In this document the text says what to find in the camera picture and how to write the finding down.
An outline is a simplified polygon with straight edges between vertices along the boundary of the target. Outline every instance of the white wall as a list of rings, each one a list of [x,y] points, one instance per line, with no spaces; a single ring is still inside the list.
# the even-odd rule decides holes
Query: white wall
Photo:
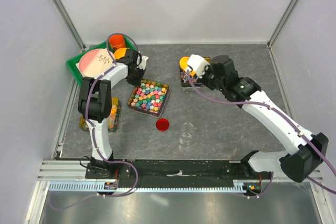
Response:
[[[81,38],[140,44],[268,41],[290,0],[62,0]]]
[[[80,52],[51,0],[0,0],[0,223],[23,223]]]
[[[295,119],[329,137],[327,158],[336,166],[336,1],[300,0],[273,52]],[[322,172],[335,190],[325,164]]]

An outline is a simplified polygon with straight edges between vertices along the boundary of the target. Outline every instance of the colorful blocks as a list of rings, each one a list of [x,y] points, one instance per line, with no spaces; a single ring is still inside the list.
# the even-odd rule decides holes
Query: colorful blocks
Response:
[[[163,88],[163,84],[144,79],[139,87],[134,88],[128,106],[131,110],[160,117],[167,92],[168,89]]]

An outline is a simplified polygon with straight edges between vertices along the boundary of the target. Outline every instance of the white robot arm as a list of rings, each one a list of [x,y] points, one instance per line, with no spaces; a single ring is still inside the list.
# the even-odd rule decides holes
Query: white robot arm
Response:
[[[305,135],[323,155],[327,151],[327,137],[322,133],[313,135],[282,112],[252,79],[240,78],[228,56],[217,56],[208,63],[199,55],[191,55],[187,64],[181,67],[197,75],[202,84],[211,90],[219,90],[228,101],[236,102],[240,108],[253,115],[285,147],[282,152],[253,151],[246,155],[241,161],[246,163],[251,172],[284,172],[292,180],[302,182],[322,163],[322,159],[300,134]],[[299,128],[300,134],[290,123]]]
[[[88,123],[91,141],[92,141],[92,158],[96,161],[102,161],[97,149],[93,143],[93,128],[94,137],[101,155],[109,160],[113,159],[113,151],[109,142],[107,117],[111,112],[111,89],[122,79],[126,79],[129,84],[134,86],[140,85],[140,81],[144,75],[148,57],[142,56],[139,52],[132,49],[127,49],[125,56],[118,59],[114,65],[114,69],[105,74],[96,84],[94,92],[98,91],[97,98],[91,98],[89,105],[89,119],[93,125]],[[83,78],[78,110],[85,116],[87,98],[90,87],[94,78]]]

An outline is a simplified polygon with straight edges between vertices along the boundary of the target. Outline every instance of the red cup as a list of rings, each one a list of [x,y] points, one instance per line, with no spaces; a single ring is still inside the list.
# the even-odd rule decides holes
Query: red cup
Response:
[[[126,42],[121,34],[115,34],[109,39],[109,43],[113,50],[126,47]]]
[[[161,118],[156,122],[156,128],[159,131],[166,131],[169,128],[169,121],[165,118]]]

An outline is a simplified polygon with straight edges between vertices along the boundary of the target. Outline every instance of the transparent cup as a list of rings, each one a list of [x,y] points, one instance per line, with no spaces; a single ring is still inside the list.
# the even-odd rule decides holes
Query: transparent cup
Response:
[[[195,134],[195,127],[192,123],[183,123],[180,129],[179,142],[183,146],[189,146],[192,144],[192,139]]]

